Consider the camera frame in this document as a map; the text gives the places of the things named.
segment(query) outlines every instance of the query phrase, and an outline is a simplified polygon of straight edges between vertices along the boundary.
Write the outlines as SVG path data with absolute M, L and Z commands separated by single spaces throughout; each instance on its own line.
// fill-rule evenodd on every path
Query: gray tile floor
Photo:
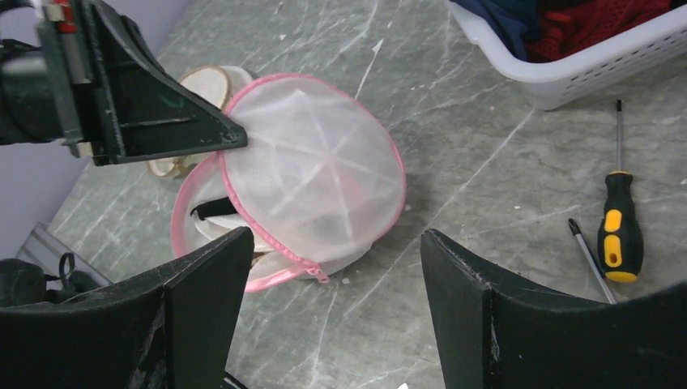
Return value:
M 544 113 L 490 67 L 441 0 L 197 0 L 160 61 L 175 77 L 206 64 L 316 75 L 387 125 L 408 171 L 399 223 L 334 282 L 246 296 L 227 367 L 251 387 L 443 387 L 420 268 L 429 227 L 550 288 L 602 301 L 566 219 L 595 246 L 616 98 L 646 259 L 637 283 L 612 288 L 626 300 L 687 278 L 685 57 Z M 110 278 L 128 278 L 172 259 L 179 185 L 142 165 L 89 166 L 52 231 Z

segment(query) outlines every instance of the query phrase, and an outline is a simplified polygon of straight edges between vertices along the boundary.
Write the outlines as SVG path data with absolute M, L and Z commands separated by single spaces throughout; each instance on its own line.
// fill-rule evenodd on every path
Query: black handle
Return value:
M 632 201 L 632 174 L 613 172 L 606 176 L 608 197 L 599 228 L 599 263 L 606 278 L 634 282 L 642 270 L 644 240 Z

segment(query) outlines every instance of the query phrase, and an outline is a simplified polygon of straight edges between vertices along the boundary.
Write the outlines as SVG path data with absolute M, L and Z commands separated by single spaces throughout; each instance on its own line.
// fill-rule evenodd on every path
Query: gray wall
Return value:
M 157 52 L 189 0 L 106 2 L 135 20 Z M 33 12 L 22 9 L 0 17 L 0 36 L 36 44 Z M 0 258 L 15 255 L 36 222 L 53 219 L 87 162 L 73 158 L 59 142 L 0 146 Z

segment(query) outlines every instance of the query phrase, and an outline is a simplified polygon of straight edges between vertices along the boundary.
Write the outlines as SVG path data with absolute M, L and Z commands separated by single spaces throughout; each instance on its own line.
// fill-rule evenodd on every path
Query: white plastic basket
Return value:
M 468 40 L 482 49 L 497 71 L 518 81 L 537 109 L 558 108 L 687 53 L 687 6 L 561 60 L 529 63 L 513 57 L 484 19 L 445 2 Z

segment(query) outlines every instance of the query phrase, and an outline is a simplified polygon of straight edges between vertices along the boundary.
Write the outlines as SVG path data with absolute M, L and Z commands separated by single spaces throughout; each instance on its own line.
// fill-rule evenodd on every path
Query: red garment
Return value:
M 540 12 L 544 36 L 526 44 L 530 62 L 551 62 L 670 11 L 671 0 L 595 0 Z

